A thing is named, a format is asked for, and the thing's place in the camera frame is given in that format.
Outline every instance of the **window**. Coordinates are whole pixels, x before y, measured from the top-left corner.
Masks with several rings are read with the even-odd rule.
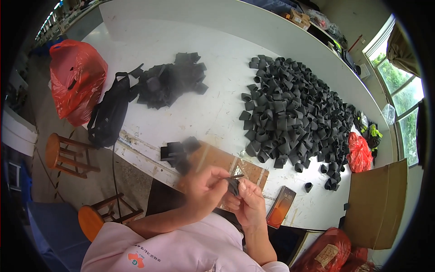
[[[387,60],[387,41],[394,23],[394,17],[391,15],[363,52],[384,87],[388,102],[396,108],[395,127],[399,157],[407,158],[408,165],[411,166],[418,163],[417,103],[423,99],[424,94],[420,78],[396,68]]]

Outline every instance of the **hand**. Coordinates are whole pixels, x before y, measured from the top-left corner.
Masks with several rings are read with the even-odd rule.
[[[228,190],[228,171],[216,166],[208,166],[203,171],[186,179],[187,203],[184,207],[187,216],[195,222],[209,215]]]
[[[245,178],[239,179],[239,182],[239,196],[227,194],[225,204],[245,231],[248,228],[267,227],[266,205],[260,187]]]

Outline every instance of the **green tree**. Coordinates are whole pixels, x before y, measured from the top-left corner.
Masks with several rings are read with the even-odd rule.
[[[392,93],[401,87],[412,75],[394,67],[388,60],[381,63],[385,59],[385,56],[385,53],[381,53],[371,63],[373,67],[377,66],[379,73],[387,85],[388,91]],[[412,96],[404,91],[396,93],[393,100],[394,107],[398,113],[406,112],[415,104]],[[405,157],[408,158],[408,164],[413,165],[418,161],[416,139],[417,110],[400,120],[399,123],[402,131]]]

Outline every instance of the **fingernail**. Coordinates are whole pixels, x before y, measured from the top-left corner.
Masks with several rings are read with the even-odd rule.
[[[246,185],[245,185],[245,183],[244,183],[243,181],[240,182],[240,189],[241,189],[242,191],[246,190]]]

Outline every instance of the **person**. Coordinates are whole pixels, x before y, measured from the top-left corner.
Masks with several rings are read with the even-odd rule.
[[[230,174],[220,167],[185,178],[186,204],[132,221],[107,222],[83,259],[82,272],[288,272],[269,242],[261,189],[239,179],[239,196],[228,192]],[[244,235],[212,213],[223,198]],[[246,241],[246,253],[242,239]]]

